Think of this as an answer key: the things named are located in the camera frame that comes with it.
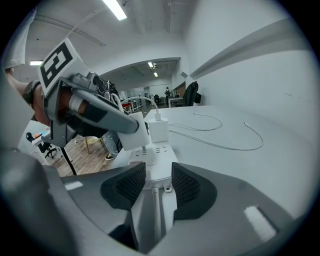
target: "jeans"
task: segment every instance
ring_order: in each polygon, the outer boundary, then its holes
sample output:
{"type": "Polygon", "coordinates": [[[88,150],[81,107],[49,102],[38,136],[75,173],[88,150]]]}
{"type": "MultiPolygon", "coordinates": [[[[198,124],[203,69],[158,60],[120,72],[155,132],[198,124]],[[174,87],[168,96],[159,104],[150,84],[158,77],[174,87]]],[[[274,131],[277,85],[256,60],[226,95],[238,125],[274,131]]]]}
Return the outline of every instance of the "jeans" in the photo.
{"type": "Polygon", "coordinates": [[[115,131],[108,130],[103,136],[102,140],[108,149],[111,156],[114,158],[118,155],[117,143],[119,140],[118,134],[115,131]]]}

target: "fluorescent light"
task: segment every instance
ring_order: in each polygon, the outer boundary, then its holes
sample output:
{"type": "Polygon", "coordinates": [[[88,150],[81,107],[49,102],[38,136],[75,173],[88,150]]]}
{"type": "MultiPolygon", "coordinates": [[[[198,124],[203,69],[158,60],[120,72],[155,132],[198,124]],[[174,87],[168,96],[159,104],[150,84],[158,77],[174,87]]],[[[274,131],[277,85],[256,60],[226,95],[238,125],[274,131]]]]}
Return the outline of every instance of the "fluorescent light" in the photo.
{"type": "Polygon", "coordinates": [[[42,60],[32,60],[30,61],[30,66],[40,66],[42,62],[42,60]]]}
{"type": "Polygon", "coordinates": [[[127,16],[124,11],[121,9],[117,0],[103,0],[104,3],[110,8],[113,14],[117,17],[119,21],[125,19],[127,16]]]}

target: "black chair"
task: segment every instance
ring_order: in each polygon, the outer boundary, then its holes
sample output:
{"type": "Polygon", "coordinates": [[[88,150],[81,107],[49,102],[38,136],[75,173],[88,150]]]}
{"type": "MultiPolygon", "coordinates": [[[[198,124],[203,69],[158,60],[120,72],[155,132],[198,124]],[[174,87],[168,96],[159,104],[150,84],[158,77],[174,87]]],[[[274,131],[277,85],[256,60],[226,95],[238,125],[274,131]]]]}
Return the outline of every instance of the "black chair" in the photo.
{"type": "Polygon", "coordinates": [[[197,93],[199,85],[197,81],[189,84],[188,88],[185,90],[183,98],[179,103],[172,103],[175,107],[189,107],[193,106],[194,102],[200,103],[201,94],[197,93]]]}
{"type": "Polygon", "coordinates": [[[155,104],[159,104],[161,102],[161,99],[158,94],[154,95],[154,102],[155,104]]]}
{"type": "MultiPolygon", "coordinates": [[[[27,132],[27,133],[25,134],[25,136],[26,136],[26,139],[27,139],[28,141],[30,141],[31,143],[32,143],[32,141],[35,140],[35,138],[31,135],[31,132],[27,132]]],[[[46,155],[45,155],[44,158],[46,158],[46,157],[48,157],[48,156],[50,155],[51,158],[53,159],[54,157],[53,157],[53,155],[52,155],[52,152],[57,151],[57,149],[56,149],[55,147],[52,148],[51,144],[50,144],[50,143],[47,143],[47,142],[44,142],[43,144],[39,144],[39,145],[38,145],[38,148],[39,148],[39,150],[41,151],[41,153],[45,153],[45,152],[47,151],[47,153],[46,153],[46,155]]]]}

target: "white power strip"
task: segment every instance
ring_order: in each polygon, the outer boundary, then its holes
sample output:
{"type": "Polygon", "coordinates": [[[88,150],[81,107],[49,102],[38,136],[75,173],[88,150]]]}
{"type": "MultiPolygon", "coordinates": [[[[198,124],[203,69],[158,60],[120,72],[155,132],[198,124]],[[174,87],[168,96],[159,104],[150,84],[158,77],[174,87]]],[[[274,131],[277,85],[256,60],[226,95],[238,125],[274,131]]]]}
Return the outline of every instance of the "white power strip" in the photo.
{"type": "Polygon", "coordinates": [[[145,162],[144,190],[150,190],[157,185],[169,193],[172,191],[171,172],[172,162],[178,162],[169,141],[150,143],[145,151],[140,148],[132,149],[129,165],[145,162]]]}

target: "white desk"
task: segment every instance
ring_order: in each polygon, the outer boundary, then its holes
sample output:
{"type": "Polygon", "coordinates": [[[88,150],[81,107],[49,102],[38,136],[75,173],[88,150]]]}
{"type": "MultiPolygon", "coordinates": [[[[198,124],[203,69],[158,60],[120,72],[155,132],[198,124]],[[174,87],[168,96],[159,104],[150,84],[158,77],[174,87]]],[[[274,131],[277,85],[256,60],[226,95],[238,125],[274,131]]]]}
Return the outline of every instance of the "white desk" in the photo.
{"type": "MultiPolygon", "coordinates": [[[[47,134],[48,134],[48,132],[43,132],[43,133],[42,133],[42,136],[45,136],[45,135],[47,135],[47,134]]],[[[33,144],[35,147],[38,147],[39,144],[41,144],[42,142],[44,142],[44,141],[41,139],[42,136],[39,136],[39,137],[35,138],[35,139],[32,141],[32,144],[33,144]]],[[[63,153],[62,153],[62,151],[61,151],[61,148],[60,148],[59,146],[54,146],[54,147],[56,148],[57,157],[58,157],[58,158],[61,158],[61,157],[63,156],[63,153]]],[[[46,152],[45,152],[45,153],[42,153],[39,148],[38,148],[37,150],[38,150],[39,155],[40,155],[40,157],[42,158],[43,162],[45,163],[45,165],[49,166],[49,163],[48,163],[48,161],[47,161],[47,159],[46,159],[46,157],[45,157],[47,153],[46,153],[46,152]]],[[[69,160],[72,161],[72,158],[70,157],[70,155],[68,154],[68,152],[67,152],[67,151],[65,151],[65,152],[66,152],[66,155],[68,156],[69,160]]]]}
{"type": "Polygon", "coordinates": [[[182,100],[183,98],[180,97],[180,98],[169,98],[169,108],[171,108],[171,101],[174,101],[174,100],[182,100]]]}
{"type": "MultiPolygon", "coordinates": [[[[185,136],[169,133],[169,141],[180,163],[198,166],[240,178],[252,184],[282,206],[294,218],[305,213],[317,188],[319,172],[313,146],[297,133],[259,115],[215,106],[163,108],[162,117],[169,123],[180,123],[199,129],[223,126],[213,131],[192,131],[174,126],[179,131],[216,144],[251,148],[260,145],[260,138],[246,126],[247,122],[264,139],[264,146],[254,151],[235,151],[210,146],[185,136]]],[[[152,109],[145,117],[154,118],[152,109]]],[[[112,168],[128,164],[131,151],[121,150],[112,168]]]]}

